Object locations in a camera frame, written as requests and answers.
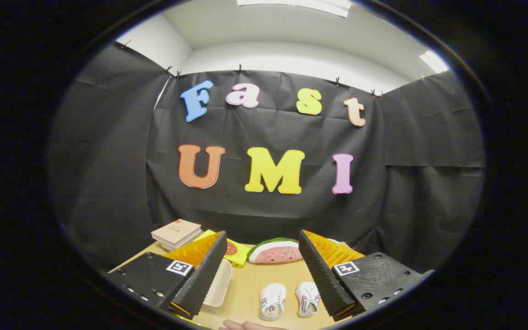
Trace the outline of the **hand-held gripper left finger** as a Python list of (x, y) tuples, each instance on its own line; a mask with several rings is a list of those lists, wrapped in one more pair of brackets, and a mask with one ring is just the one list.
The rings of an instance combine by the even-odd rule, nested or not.
[(147, 252), (107, 274), (107, 279), (143, 305), (193, 319), (227, 251), (219, 231), (169, 253)]

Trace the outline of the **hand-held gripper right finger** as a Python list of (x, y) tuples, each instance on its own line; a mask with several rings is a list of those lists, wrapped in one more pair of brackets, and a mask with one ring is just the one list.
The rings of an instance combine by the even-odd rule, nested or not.
[(307, 230), (299, 233), (299, 251), (335, 321), (394, 302), (434, 273), (417, 272), (384, 252), (363, 255)]

